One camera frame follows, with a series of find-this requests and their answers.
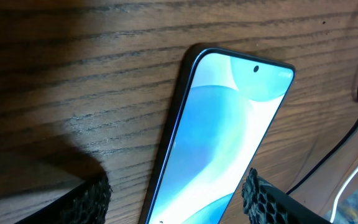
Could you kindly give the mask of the Galaxy smartphone blue screen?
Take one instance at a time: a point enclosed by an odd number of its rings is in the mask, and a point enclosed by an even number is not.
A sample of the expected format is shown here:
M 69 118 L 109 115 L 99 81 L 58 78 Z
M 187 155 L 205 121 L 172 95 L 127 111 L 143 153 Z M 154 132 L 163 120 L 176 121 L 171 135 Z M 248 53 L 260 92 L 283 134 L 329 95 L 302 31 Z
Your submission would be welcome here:
M 219 223 L 296 76 L 285 62 L 192 45 L 181 62 L 141 223 Z

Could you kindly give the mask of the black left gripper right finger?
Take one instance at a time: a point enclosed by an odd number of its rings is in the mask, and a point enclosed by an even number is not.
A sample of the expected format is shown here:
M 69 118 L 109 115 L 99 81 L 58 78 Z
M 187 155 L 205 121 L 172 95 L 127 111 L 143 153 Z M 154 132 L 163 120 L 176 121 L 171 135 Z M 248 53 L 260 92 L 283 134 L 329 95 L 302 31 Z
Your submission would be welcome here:
M 243 211 L 251 224 L 331 224 L 251 168 L 242 185 Z

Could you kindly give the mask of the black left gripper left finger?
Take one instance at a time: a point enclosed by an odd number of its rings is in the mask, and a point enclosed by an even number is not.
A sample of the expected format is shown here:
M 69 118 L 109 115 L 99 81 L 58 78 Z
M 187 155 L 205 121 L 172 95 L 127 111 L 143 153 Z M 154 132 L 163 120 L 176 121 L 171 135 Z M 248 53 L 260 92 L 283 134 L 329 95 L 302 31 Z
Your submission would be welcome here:
M 104 224 L 110 198 L 111 187 L 103 173 L 16 224 Z

